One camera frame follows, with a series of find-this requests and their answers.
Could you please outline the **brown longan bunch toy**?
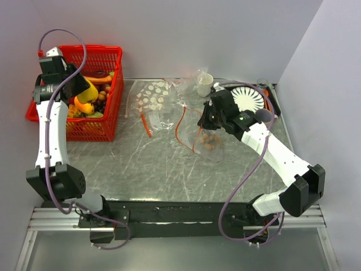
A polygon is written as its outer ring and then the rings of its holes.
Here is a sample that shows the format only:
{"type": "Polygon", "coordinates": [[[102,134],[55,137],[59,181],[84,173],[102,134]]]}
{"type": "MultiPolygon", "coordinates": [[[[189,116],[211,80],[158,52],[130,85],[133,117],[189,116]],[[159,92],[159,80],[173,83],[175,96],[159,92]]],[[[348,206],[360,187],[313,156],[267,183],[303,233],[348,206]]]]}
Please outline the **brown longan bunch toy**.
{"type": "Polygon", "coordinates": [[[200,142],[206,150],[215,150],[216,148],[220,148],[222,146],[220,137],[215,134],[202,134],[200,142]]]}

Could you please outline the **clear zip bag orange zipper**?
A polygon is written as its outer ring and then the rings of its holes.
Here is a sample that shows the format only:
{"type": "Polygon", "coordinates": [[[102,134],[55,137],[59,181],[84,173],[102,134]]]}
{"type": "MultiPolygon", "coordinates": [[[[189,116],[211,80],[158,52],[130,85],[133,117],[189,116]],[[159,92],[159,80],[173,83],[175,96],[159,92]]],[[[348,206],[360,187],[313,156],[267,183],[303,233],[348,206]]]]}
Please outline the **clear zip bag orange zipper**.
{"type": "Polygon", "coordinates": [[[175,127],[175,137],[177,141],[187,147],[192,153],[200,155],[212,162],[218,163],[224,158],[223,143],[220,148],[215,150],[206,150],[200,138],[202,134],[209,133],[219,136],[213,130],[207,130],[199,127],[197,122],[201,117],[199,110],[183,107],[182,115],[175,127]]]}

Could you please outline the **yellow bell pepper toy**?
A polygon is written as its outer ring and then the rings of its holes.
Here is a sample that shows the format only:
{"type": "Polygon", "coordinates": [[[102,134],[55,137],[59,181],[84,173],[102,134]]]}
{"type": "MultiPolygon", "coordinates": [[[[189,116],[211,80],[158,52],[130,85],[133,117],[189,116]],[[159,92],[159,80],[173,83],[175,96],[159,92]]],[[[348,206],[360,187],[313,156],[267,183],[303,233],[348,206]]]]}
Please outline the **yellow bell pepper toy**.
{"type": "Polygon", "coordinates": [[[97,100],[99,93],[87,77],[85,80],[89,84],[89,87],[74,98],[74,105],[82,113],[92,115],[95,112],[93,103],[97,100]]]}

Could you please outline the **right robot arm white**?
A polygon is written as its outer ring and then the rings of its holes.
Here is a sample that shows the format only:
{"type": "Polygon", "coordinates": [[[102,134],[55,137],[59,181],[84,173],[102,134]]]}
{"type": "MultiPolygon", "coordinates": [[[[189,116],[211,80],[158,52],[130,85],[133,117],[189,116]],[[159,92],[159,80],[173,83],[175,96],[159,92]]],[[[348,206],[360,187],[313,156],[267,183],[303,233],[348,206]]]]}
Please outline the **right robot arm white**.
{"type": "Polygon", "coordinates": [[[279,212],[300,217],[324,195],[325,169],[291,152],[254,112],[240,111],[229,90],[211,94],[198,125],[207,130],[223,128],[235,136],[258,153],[285,184],[285,189],[260,195],[251,202],[246,212],[251,224],[259,225],[267,215],[279,212]]]}

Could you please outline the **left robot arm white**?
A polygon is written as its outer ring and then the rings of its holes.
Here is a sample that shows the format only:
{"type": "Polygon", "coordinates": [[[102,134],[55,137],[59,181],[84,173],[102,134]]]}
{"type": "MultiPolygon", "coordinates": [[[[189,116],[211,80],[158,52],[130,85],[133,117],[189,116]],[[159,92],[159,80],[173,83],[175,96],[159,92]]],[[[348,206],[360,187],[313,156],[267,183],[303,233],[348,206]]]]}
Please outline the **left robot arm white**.
{"type": "Polygon", "coordinates": [[[34,169],[26,172],[28,184],[58,210],[69,214],[73,207],[92,213],[98,226],[107,226],[112,212],[105,197],[86,187],[84,174],[70,165],[66,144],[69,101],[90,85],[79,68],[59,55],[39,60],[42,74],[32,93],[39,118],[39,148],[34,169]]]}

